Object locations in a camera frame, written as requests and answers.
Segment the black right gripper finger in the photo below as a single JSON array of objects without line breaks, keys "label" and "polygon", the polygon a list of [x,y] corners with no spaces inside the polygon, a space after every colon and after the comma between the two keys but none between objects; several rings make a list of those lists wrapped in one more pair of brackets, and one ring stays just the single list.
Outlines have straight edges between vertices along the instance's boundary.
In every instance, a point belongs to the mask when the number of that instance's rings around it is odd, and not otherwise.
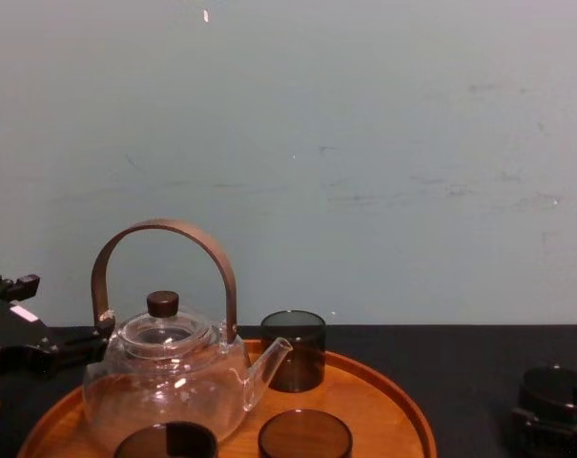
[{"label": "black right gripper finger", "polygon": [[517,406],[511,422],[527,457],[577,457],[577,405]]}]

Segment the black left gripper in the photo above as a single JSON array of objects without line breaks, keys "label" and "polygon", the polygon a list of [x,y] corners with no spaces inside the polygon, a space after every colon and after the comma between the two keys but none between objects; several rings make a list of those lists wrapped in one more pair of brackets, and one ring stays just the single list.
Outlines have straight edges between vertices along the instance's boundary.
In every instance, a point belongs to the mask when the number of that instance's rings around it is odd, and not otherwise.
[{"label": "black left gripper", "polygon": [[16,281],[0,275],[0,376],[17,371],[51,376],[104,358],[115,319],[48,328],[29,310],[9,303],[34,297],[39,283],[34,274]]}]

